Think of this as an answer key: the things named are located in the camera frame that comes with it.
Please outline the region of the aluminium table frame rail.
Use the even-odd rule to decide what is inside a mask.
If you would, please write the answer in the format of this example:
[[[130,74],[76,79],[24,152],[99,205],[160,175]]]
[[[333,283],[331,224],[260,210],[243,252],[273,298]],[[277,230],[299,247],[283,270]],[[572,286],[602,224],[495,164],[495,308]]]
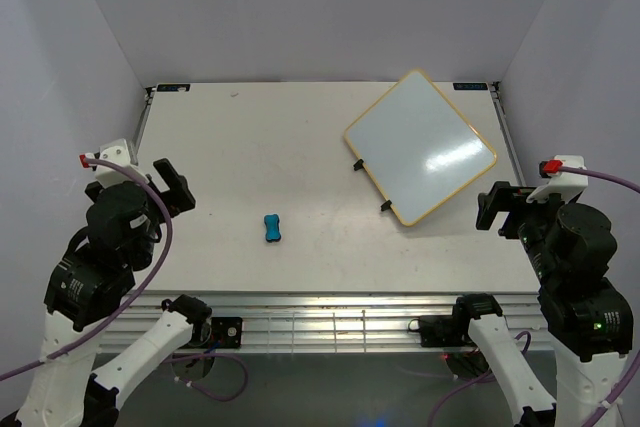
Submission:
[[[194,293],[214,317],[240,317],[242,354],[374,354],[444,351],[421,348],[421,316],[448,315],[461,294]],[[532,335],[531,350],[552,351],[536,293],[493,294],[509,332]],[[99,353],[120,353],[159,319],[161,301],[176,292],[141,295],[102,334]]]

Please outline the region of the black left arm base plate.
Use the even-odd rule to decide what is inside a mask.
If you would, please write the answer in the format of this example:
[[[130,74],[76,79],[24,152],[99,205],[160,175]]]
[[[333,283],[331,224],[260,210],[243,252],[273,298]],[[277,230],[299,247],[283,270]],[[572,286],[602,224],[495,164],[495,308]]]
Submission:
[[[239,349],[243,335],[242,317],[212,317],[208,320],[201,347],[205,350]]]

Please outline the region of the black corner label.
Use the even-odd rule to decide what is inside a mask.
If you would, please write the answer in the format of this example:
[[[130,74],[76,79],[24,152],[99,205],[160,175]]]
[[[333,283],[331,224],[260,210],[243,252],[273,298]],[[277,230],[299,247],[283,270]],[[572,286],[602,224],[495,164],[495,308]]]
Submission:
[[[191,88],[190,84],[159,84],[156,87],[157,93],[184,93],[189,92]]]
[[[453,89],[456,91],[487,91],[488,85],[483,82],[454,82]]]

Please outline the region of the black left corner label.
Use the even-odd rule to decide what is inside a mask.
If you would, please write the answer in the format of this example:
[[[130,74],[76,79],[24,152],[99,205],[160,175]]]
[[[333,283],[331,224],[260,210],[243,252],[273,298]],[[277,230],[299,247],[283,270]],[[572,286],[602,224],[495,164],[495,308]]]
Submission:
[[[156,87],[157,93],[184,93],[189,92],[191,88],[190,84],[159,84]]]

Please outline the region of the yellow framed whiteboard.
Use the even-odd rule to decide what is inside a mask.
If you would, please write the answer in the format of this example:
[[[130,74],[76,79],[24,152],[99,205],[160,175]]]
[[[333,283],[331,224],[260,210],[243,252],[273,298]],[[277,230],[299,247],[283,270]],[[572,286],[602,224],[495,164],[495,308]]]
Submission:
[[[422,70],[359,115],[344,141],[401,225],[412,227],[492,169],[493,146]]]

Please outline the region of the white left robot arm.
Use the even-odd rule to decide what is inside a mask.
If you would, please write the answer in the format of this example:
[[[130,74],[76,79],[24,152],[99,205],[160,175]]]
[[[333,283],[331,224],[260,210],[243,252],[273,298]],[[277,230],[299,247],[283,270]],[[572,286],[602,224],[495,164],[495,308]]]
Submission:
[[[153,163],[165,191],[131,167],[88,156],[81,162],[112,171],[116,182],[96,179],[85,189],[92,201],[87,224],[69,241],[45,293],[40,357],[2,376],[34,373],[23,405],[2,419],[4,426],[113,426],[125,401],[156,367],[187,344],[205,344],[212,334],[211,308],[182,294],[164,301],[160,319],[113,363],[94,366],[104,330],[146,287],[135,282],[135,272],[158,273],[173,240],[173,218],[194,209],[196,201],[166,158]],[[155,257],[158,242],[165,249]]]

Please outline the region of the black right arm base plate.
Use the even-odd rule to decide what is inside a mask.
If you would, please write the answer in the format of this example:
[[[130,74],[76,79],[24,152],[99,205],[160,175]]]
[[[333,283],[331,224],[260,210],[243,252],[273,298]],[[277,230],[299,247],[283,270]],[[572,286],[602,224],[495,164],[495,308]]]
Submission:
[[[453,315],[426,315],[408,322],[409,333],[419,336],[423,348],[476,347],[468,334],[469,322],[457,320]]]

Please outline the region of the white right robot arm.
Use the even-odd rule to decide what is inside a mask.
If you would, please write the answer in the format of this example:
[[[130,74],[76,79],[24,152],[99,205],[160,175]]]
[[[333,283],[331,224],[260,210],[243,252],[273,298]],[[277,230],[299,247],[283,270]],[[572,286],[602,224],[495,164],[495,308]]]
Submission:
[[[633,314],[607,279],[617,250],[610,220],[594,207],[566,201],[558,192],[531,200],[530,187],[498,181],[478,196],[476,227],[522,245],[539,282],[538,302],[556,360],[550,394],[510,334],[489,294],[456,300],[451,329],[475,344],[488,362],[516,426],[613,426],[611,409],[627,386],[624,364],[632,350]]]

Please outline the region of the black right corner label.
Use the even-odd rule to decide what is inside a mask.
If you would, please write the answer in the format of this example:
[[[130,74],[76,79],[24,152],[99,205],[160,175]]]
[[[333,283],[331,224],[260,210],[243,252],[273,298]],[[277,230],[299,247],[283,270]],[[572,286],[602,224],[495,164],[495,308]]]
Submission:
[[[488,85],[483,82],[454,82],[453,89],[456,91],[487,91]]]

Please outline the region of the blue whiteboard eraser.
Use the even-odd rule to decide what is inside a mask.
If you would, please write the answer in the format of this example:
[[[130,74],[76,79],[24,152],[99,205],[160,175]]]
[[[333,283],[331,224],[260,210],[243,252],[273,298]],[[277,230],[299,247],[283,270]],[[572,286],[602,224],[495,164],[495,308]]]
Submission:
[[[282,234],[280,231],[280,217],[278,214],[267,214],[264,216],[265,240],[267,243],[280,242]]]

